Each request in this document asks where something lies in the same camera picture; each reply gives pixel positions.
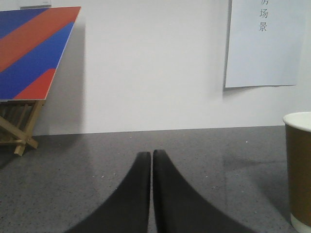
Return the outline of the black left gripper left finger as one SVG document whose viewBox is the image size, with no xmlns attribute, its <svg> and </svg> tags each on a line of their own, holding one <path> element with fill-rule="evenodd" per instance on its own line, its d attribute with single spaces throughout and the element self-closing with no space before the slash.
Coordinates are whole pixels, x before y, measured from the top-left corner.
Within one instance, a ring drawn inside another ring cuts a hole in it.
<svg viewBox="0 0 311 233">
<path fill-rule="evenodd" d="M 68 233 L 146 233 L 150 208 L 151 154 L 139 152 L 118 188 Z"/>
</svg>

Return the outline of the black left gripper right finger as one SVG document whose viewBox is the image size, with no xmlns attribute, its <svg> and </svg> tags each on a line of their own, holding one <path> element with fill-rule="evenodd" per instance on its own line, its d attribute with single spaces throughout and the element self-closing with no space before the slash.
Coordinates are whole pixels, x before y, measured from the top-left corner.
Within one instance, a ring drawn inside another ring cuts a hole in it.
<svg viewBox="0 0 311 233">
<path fill-rule="evenodd" d="M 153 153 L 153 200 L 159 233 L 251 233 L 206 201 L 164 150 Z"/>
</svg>

